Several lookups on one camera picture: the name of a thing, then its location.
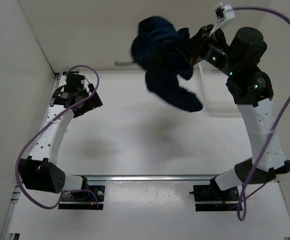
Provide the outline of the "navy blue shorts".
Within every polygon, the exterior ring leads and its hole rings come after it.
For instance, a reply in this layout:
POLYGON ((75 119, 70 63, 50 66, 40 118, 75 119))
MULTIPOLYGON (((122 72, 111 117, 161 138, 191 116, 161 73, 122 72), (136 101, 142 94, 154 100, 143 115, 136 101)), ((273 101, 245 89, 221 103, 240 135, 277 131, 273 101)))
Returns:
POLYGON ((151 16, 138 23, 138 34, 131 45, 133 62, 145 71, 149 92, 167 104, 194 113, 203 109, 195 93, 179 85, 178 76, 188 81, 193 66, 175 48, 175 44, 189 39, 187 27, 176 29, 161 16, 151 16))

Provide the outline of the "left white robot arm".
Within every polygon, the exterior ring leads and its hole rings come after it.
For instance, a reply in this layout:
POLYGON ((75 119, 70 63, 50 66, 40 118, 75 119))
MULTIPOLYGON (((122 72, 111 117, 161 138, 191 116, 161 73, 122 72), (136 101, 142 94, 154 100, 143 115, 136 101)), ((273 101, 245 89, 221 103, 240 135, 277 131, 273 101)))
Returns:
POLYGON ((19 174, 27 189, 56 194, 72 191, 78 200, 89 196, 89 187, 83 177, 66 174, 57 167, 58 152, 69 123, 103 105, 97 93, 88 98, 89 95, 84 87, 73 92, 58 88, 53 93, 44 123, 47 129, 39 135, 29 156, 20 159, 19 174), (84 98, 88 100, 69 108, 84 98))

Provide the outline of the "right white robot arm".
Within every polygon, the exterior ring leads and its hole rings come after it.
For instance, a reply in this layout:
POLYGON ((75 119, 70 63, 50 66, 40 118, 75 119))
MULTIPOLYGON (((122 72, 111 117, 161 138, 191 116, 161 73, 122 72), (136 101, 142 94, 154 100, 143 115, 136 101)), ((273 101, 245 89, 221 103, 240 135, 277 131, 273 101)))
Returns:
POLYGON ((261 184, 290 172, 290 160, 282 152, 273 130, 273 89, 269 76, 257 65, 267 49, 260 31, 240 28, 231 44, 221 29, 203 26, 185 44, 191 64, 202 60, 224 73, 226 86, 242 115, 252 157, 210 181, 209 193, 215 200, 242 183, 261 184))

